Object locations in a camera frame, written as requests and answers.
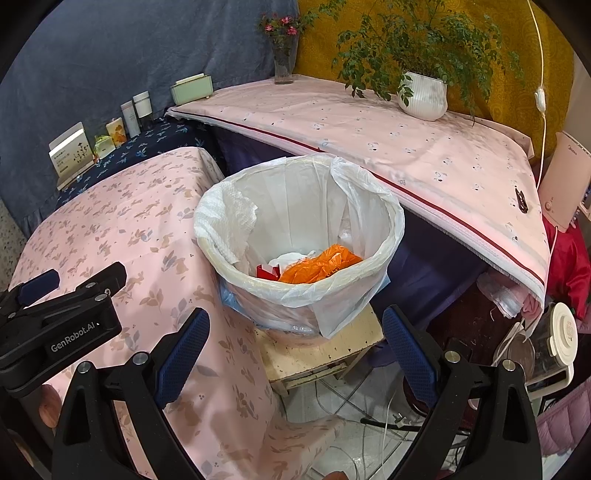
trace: yellow curtain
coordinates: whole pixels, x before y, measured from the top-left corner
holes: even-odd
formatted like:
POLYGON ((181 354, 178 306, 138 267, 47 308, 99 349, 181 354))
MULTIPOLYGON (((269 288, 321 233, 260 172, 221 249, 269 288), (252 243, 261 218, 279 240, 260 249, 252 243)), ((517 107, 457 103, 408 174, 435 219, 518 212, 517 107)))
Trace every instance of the yellow curtain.
MULTIPOLYGON (((317 8, 323 0, 299 0, 300 11, 317 8)), ((339 21, 320 18, 313 28, 300 38, 295 72, 312 77, 336 80, 339 68, 331 69, 337 54, 337 35, 343 30, 359 28, 361 12, 379 11, 381 0, 348 0, 339 21)), ((534 91, 540 84, 541 59, 537 33, 525 0, 447 0, 446 6, 463 11, 474 20, 489 14, 501 28, 505 45, 519 54, 525 72, 525 87, 509 71, 504 76, 496 71, 488 105, 476 112, 477 116, 492 118, 513 127, 532 138, 536 157, 541 154, 543 121, 535 107, 534 91)), ((535 5, 534 13, 540 27, 544 46, 544 87, 547 100, 548 133, 546 154, 556 146, 557 131, 561 131, 569 107, 573 83, 573 50, 562 33, 535 5)), ((449 89, 450 110, 466 112, 457 91, 449 89)))

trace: red trim strip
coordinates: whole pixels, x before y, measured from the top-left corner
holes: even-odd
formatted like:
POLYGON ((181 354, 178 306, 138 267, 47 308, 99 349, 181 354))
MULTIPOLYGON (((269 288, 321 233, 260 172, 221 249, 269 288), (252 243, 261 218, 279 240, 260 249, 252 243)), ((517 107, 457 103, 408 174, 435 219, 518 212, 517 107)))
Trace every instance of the red trim strip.
MULTIPOLYGON (((191 115, 196 115, 196 116, 202 116, 204 118, 210 118, 211 120, 215 120, 218 122, 223 122, 226 124, 231 124, 234 125, 236 127, 240 127, 240 128, 246 128, 248 130, 252 130, 255 132, 259 132, 261 134, 264 135, 269 135, 271 137, 275 137, 275 138, 279 138, 281 140, 285 140, 291 143, 295 143, 301 147, 304 148, 308 148, 309 150, 318 152, 318 153, 328 153, 325 152, 324 150, 321 150, 319 148, 316 147, 311 147, 309 145, 306 145, 305 143, 302 142, 298 142, 297 140, 292 140, 291 138, 288 137, 283 137, 281 135, 277 135, 274 134, 272 132, 266 132, 264 130, 260 130, 258 128, 254 128, 254 127, 249 127, 247 125, 241 125, 241 124, 236 124, 234 122, 228 121, 228 120, 223 120, 221 118, 216 118, 214 116, 209 116, 209 115, 202 115, 200 113, 192 113, 191 115)), ((394 187, 395 189, 398 189, 402 192, 404 192, 405 194, 411 196, 412 198, 414 198, 415 200, 417 200, 418 202, 421 202, 424 205, 427 205, 429 207, 431 207, 434 210, 437 210, 438 212, 443 213, 444 215, 447 215, 450 219, 454 220, 455 222, 459 223, 460 225, 462 225, 464 228, 467 228, 468 230, 470 230, 471 232, 477 234, 480 238, 482 238, 485 242, 487 242, 489 245, 491 245, 492 247, 496 248, 497 250, 499 250, 500 252, 502 252, 504 255, 506 255, 509 259, 511 259, 517 266, 519 266, 520 268, 522 268, 523 270, 525 270, 526 272, 529 272, 530 274, 532 274, 537 280, 540 281, 540 283, 542 285, 544 285, 544 281, 540 278, 539 275, 537 275, 532 269, 527 268, 524 264, 522 264, 519 260, 517 260, 513 255, 511 255, 507 250, 505 250, 503 247, 501 247, 500 245, 497 245, 495 242, 493 242, 491 239, 489 239, 487 236, 485 236, 482 232, 479 232, 478 230, 476 230, 472 225, 466 223, 465 221, 463 221, 461 218, 458 218, 457 216, 455 216, 454 214, 448 212, 447 210, 442 209, 439 205, 435 205, 434 203, 429 202, 428 200, 425 200, 423 198, 421 198, 420 196, 416 195, 415 193, 411 192, 410 190, 407 190, 405 188, 402 188, 400 185, 397 185, 391 181, 389 181, 388 179, 385 179, 384 177, 372 172, 371 170, 368 170, 372 175, 374 175, 376 178, 382 180, 384 183, 387 183, 388 185, 390 185, 391 187, 394 187)))

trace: ribbed white pot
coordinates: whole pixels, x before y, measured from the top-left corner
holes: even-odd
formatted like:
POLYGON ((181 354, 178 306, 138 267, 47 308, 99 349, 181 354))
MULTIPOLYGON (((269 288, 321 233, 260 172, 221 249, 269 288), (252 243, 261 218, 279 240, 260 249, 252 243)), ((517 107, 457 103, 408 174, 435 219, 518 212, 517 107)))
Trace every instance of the ribbed white pot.
POLYGON ((413 96, 408 99, 408 106, 398 97, 400 108, 421 120, 433 122, 441 118, 447 112, 447 85, 418 73, 407 72, 406 75, 412 80, 404 79, 402 83, 411 88, 413 96))

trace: small green box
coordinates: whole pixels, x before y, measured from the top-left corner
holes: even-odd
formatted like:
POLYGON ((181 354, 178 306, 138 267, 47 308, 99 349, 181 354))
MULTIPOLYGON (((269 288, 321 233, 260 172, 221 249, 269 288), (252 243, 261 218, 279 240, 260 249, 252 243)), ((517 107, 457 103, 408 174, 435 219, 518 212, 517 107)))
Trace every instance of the small green box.
POLYGON ((170 92, 173 94, 173 100, 177 106, 200 98, 209 98, 213 93, 212 77, 202 73, 179 80, 170 87, 170 92))

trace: red satin fabric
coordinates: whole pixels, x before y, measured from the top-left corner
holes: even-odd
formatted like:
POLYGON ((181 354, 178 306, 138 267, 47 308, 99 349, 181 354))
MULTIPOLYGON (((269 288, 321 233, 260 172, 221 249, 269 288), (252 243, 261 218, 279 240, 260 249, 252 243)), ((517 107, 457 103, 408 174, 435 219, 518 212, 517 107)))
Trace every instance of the red satin fabric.
MULTIPOLYGON (((548 243, 552 246, 556 230, 544 216, 542 219, 548 243)), ((591 262, 577 221, 576 228, 570 225, 566 233, 558 232, 546 292, 554 300, 572 307, 578 319, 585 319, 590 286, 591 262)))

